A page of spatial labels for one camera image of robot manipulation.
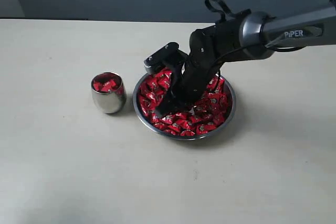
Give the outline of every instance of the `metal cup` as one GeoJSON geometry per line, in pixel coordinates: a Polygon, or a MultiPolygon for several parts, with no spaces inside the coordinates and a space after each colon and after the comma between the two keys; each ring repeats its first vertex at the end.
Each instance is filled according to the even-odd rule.
{"type": "Polygon", "coordinates": [[[96,107],[106,114],[112,114],[120,111],[126,103],[126,92],[121,77],[112,72],[101,73],[93,78],[91,81],[92,98],[96,107]],[[98,81],[105,83],[111,78],[115,78],[119,87],[110,92],[99,92],[93,87],[93,82],[98,81]]]}

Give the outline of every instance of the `stainless steel bowl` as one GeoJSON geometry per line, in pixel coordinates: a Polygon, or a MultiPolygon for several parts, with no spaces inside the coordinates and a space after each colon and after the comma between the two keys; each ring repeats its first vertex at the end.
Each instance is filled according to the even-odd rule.
{"type": "Polygon", "coordinates": [[[221,131],[223,128],[225,128],[227,126],[227,124],[232,120],[235,111],[236,111],[236,96],[235,96],[235,92],[233,90],[233,88],[231,87],[230,83],[225,79],[224,82],[224,87],[223,89],[230,94],[230,98],[232,100],[232,107],[231,107],[231,111],[229,112],[229,115],[227,116],[225,122],[223,124],[221,124],[217,129],[210,131],[206,134],[202,134],[202,135],[194,135],[194,136],[174,136],[171,134],[168,134],[166,132],[163,132],[157,128],[155,128],[153,125],[151,125],[151,123],[149,121],[147,121],[147,119],[143,116],[143,114],[141,113],[141,109],[140,109],[140,104],[138,101],[138,92],[139,92],[139,87],[140,84],[147,78],[148,74],[145,74],[137,83],[137,85],[134,88],[134,92],[133,92],[133,105],[134,105],[134,109],[135,112],[137,113],[139,119],[141,122],[143,122],[144,125],[146,125],[148,128],[150,128],[152,131],[155,131],[157,133],[159,133],[160,135],[163,136],[167,136],[176,140],[195,140],[195,139],[200,139],[200,138],[205,138],[208,136],[212,136],[217,134],[219,131],[221,131]]]}
{"type": "Polygon", "coordinates": [[[116,73],[105,72],[95,76],[91,81],[91,92],[96,107],[106,114],[113,114],[120,111],[126,103],[124,83],[121,77],[116,73]],[[93,88],[94,81],[104,83],[113,77],[117,77],[119,81],[119,87],[116,90],[111,92],[99,92],[93,88]]]}

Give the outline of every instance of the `robotic arm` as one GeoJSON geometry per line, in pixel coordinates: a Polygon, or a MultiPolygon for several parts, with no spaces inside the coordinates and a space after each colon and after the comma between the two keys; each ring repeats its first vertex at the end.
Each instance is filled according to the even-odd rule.
{"type": "Polygon", "coordinates": [[[249,9],[234,14],[222,0],[206,0],[205,5],[210,11],[220,13],[221,19],[191,34],[189,55],[171,42],[144,61],[149,74],[164,67],[172,70],[171,86],[155,108],[159,117],[194,104],[225,62],[262,60],[274,51],[336,44],[336,0],[282,18],[264,12],[252,13],[249,9]],[[215,9],[211,2],[222,9],[215,9]]]}

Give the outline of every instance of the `table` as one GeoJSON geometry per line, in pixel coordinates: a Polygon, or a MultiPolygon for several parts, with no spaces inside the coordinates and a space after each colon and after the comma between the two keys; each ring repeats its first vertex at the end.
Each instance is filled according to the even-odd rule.
{"type": "Polygon", "coordinates": [[[0,223],[334,223],[335,46],[224,64],[237,111],[213,138],[137,118],[143,60],[208,25],[0,20],[0,223]],[[104,71],[118,115],[91,99],[104,71]]]}

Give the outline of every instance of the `candy pile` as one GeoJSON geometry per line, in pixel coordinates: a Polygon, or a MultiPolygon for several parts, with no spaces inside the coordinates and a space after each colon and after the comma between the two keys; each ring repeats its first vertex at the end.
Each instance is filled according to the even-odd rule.
{"type": "Polygon", "coordinates": [[[158,74],[148,76],[140,85],[138,101],[141,111],[154,127],[171,135],[194,136],[208,133],[224,123],[231,103],[223,90],[223,78],[214,90],[217,77],[211,80],[207,91],[189,111],[181,111],[159,119],[153,110],[160,104],[170,86],[171,73],[169,69],[163,69],[158,74]]]}
{"type": "Polygon", "coordinates": [[[112,92],[120,86],[120,78],[118,76],[110,77],[108,80],[93,81],[93,88],[98,92],[112,92]]]}

